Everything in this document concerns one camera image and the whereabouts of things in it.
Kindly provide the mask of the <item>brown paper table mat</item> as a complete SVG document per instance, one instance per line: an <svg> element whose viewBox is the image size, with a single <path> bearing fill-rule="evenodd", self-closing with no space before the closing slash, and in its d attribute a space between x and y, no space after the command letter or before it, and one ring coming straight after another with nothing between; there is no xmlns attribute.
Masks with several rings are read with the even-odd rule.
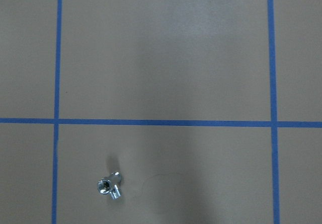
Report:
<svg viewBox="0 0 322 224"><path fill-rule="evenodd" d="M1 223L321 223L321 0L1 0Z"/></svg>

